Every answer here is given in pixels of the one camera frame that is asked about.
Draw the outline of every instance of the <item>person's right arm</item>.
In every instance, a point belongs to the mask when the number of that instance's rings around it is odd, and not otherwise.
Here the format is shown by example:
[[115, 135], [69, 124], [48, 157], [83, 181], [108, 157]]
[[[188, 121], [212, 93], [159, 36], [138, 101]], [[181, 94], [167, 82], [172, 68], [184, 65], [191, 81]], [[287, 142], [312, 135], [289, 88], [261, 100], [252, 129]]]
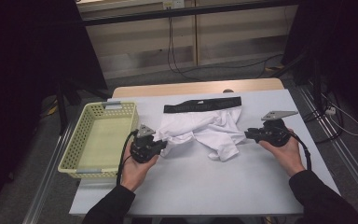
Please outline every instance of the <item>person's right arm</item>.
[[274, 147], [266, 141], [260, 141], [259, 144], [270, 151], [291, 176], [290, 188], [296, 199], [304, 206], [304, 216], [299, 223], [358, 224], [357, 211], [327, 187], [314, 172], [304, 168], [295, 138], [291, 137], [283, 147]]

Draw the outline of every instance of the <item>person's right hand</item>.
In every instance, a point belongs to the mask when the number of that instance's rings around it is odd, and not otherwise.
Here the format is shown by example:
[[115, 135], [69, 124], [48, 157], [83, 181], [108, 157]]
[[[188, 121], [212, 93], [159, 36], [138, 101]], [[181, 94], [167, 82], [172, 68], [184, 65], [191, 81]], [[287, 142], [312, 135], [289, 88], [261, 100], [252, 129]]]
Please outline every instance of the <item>person's right hand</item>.
[[274, 155], [289, 176], [305, 170], [301, 162], [298, 142], [294, 137], [290, 137], [283, 147], [275, 147], [266, 141], [260, 141], [259, 144]]

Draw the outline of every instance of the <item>black controller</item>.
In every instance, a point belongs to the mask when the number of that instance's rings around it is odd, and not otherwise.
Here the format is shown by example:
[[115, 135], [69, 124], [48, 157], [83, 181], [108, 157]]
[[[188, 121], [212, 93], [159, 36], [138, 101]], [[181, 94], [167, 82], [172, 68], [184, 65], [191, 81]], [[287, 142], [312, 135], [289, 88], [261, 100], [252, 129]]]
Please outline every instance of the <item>black controller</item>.
[[254, 139], [257, 143], [267, 141], [275, 147], [283, 147], [289, 141], [290, 131], [284, 126], [282, 119], [267, 120], [263, 128], [249, 128], [245, 132], [247, 138]]
[[135, 135], [133, 142], [131, 143], [130, 153], [132, 158], [139, 162], [145, 163], [150, 161], [155, 155], [159, 155], [162, 149], [167, 146], [166, 141], [157, 141], [154, 142], [153, 130], [147, 128], [146, 126], [141, 126], [138, 134]]

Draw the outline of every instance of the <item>yellow basket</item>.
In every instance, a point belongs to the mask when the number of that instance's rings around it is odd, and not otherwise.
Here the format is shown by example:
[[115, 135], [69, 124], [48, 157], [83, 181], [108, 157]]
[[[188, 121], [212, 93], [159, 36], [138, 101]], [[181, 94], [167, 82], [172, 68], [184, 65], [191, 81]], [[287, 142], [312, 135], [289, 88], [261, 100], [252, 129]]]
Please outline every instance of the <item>yellow basket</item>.
[[135, 102], [85, 105], [62, 156], [59, 172], [73, 178], [115, 177], [124, 142], [137, 124]]

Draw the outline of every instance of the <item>black sleeve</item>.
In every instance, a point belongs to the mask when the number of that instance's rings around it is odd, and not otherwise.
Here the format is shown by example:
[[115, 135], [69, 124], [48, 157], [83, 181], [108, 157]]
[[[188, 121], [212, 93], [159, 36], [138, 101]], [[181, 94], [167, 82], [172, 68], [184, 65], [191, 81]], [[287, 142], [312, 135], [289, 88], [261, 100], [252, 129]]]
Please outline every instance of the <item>black sleeve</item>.
[[304, 205], [304, 217], [300, 223], [358, 224], [356, 210], [314, 172], [306, 170], [293, 175], [289, 185], [297, 200]]
[[134, 199], [132, 191], [116, 186], [88, 211], [82, 223], [122, 223]]

